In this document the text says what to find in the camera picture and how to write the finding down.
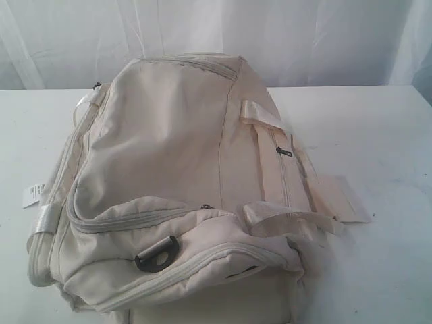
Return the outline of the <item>cream fabric duffel bag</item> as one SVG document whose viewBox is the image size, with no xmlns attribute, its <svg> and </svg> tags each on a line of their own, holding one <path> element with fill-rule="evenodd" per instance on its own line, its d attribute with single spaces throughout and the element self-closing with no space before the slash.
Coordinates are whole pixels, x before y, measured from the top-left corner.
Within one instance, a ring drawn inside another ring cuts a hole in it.
<svg viewBox="0 0 432 324">
<path fill-rule="evenodd" d="M 108 323 L 295 323 L 368 223 L 242 57 L 131 61 L 95 84 L 45 185 L 28 278 Z"/>
</svg>

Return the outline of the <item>white paper tag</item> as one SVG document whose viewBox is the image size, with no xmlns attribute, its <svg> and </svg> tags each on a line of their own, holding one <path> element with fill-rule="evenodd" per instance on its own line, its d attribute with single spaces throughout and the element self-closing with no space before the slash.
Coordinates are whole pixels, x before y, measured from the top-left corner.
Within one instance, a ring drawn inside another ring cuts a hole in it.
<svg viewBox="0 0 432 324">
<path fill-rule="evenodd" d="M 22 208 L 28 208 L 40 201 L 45 183 L 33 184 L 23 190 L 22 193 Z"/>
</svg>

